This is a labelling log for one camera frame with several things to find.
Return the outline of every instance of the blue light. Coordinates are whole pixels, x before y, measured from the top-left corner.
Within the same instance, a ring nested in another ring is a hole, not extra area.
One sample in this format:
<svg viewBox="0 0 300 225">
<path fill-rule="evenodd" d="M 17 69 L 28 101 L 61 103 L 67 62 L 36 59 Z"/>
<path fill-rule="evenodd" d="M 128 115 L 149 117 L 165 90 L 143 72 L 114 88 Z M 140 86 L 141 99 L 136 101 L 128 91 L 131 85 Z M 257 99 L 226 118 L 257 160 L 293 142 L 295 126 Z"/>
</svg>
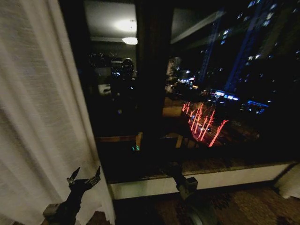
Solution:
<svg viewBox="0 0 300 225">
<path fill-rule="evenodd" d="M 276 4 L 276 3 L 275 3 L 275 4 L 273 4 L 273 5 L 271 6 L 270 10 L 274 9 L 276 6 L 277 6 L 277 4 Z"/>
<path fill-rule="evenodd" d="M 258 102 L 254 102 L 254 101 L 251 101 L 251 100 L 248 101 L 248 105 L 257 105 L 257 106 L 269 107 L 268 105 L 258 103 Z"/>
<path fill-rule="evenodd" d="M 242 16 L 243 16 L 243 13 L 240 13 L 240 14 L 238 15 L 238 18 L 237 18 L 237 19 L 240 19 Z"/>
<path fill-rule="evenodd" d="M 250 8 L 251 6 L 253 6 L 255 4 L 255 1 L 251 1 L 248 5 L 248 8 Z"/>
<path fill-rule="evenodd" d="M 266 26 L 268 26 L 269 24 L 270 24 L 270 20 L 266 20 L 265 22 L 263 22 L 262 25 L 263 25 L 264 27 L 266 27 Z"/>
</svg>

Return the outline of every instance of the lit window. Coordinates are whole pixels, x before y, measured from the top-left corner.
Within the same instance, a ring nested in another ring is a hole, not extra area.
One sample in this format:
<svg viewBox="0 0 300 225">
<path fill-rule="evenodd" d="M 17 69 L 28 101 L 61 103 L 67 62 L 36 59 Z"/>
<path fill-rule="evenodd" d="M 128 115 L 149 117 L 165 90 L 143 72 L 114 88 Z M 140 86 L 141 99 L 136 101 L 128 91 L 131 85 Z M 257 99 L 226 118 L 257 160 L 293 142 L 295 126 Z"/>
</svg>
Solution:
<svg viewBox="0 0 300 225">
<path fill-rule="evenodd" d="M 267 20 L 269 20 L 269 19 L 273 16 L 273 14 L 274 14 L 274 13 L 269 13 L 269 14 L 267 15 Z"/>
<path fill-rule="evenodd" d="M 237 17 L 237 19 L 240 19 L 243 16 L 243 13 L 240 13 Z"/>
<path fill-rule="evenodd" d="M 275 4 L 273 4 L 273 5 L 271 6 L 270 10 L 274 9 L 276 6 L 277 6 L 277 4 L 276 4 L 276 3 L 275 3 Z"/>
<path fill-rule="evenodd" d="M 248 8 L 250 8 L 251 6 L 253 6 L 255 4 L 255 1 L 251 1 L 248 5 Z"/>
<path fill-rule="evenodd" d="M 263 25 L 264 27 L 266 27 L 266 26 L 268 26 L 269 24 L 270 24 L 270 20 L 266 20 L 265 22 L 263 22 L 262 25 Z"/>
</svg>

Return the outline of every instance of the carpet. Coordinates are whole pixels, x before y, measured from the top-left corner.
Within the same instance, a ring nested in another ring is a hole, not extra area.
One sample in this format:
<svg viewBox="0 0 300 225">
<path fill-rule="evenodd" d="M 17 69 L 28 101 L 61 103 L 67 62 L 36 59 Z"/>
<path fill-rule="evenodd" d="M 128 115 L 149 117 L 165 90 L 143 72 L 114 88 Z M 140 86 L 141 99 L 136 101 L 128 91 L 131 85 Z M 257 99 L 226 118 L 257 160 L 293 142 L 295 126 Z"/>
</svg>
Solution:
<svg viewBox="0 0 300 225">
<path fill-rule="evenodd" d="M 270 187 L 207 194 L 220 225 L 300 225 L 300 200 L 284 199 Z M 114 201 L 116 225 L 190 225 L 178 194 Z"/>
</svg>

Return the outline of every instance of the ceiling lamp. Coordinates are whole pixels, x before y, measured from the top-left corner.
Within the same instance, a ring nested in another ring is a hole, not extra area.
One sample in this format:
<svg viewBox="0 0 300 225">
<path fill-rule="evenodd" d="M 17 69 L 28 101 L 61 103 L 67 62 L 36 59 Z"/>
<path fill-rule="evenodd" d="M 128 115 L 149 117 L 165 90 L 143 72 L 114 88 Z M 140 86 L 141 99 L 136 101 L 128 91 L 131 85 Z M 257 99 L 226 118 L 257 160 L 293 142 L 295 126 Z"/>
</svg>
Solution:
<svg viewBox="0 0 300 225">
<path fill-rule="evenodd" d="M 136 31 L 136 22 L 134 20 L 129 21 L 129 33 L 130 37 L 122 38 L 122 41 L 124 41 L 127 45 L 136 45 L 137 44 L 137 38 L 134 37 L 134 32 Z"/>
<path fill-rule="evenodd" d="M 125 37 L 125 38 L 122 38 L 122 41 L 124 41 L 127 45 L 136 45 L 137 44 L 136 37 Z"/>
</svg>

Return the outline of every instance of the white curtain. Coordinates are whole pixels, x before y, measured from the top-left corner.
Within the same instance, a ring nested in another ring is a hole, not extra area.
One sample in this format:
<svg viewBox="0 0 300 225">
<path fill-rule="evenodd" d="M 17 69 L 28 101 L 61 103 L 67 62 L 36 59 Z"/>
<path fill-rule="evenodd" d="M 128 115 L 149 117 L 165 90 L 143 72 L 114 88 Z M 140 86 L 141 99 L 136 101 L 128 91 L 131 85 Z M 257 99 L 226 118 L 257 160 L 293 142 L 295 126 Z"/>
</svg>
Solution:
<svg viewBox="0 0 300 225">
<path fill-rule="evenodd" d="M 275 184 L 284 198 L 290 196 L 300 198 L 300 164 L 295 165 Z"/>
<path fill-rule="evenodd" d="M 0 154 L 3 224 L 40 224 L 48 204 L 67 198 L 77 167 L 88 178 L 100 165 L 57 0 L 0 1 Z M 96 210 L 114 224 L 102 170 L 77 220 Z"/>
</svg>

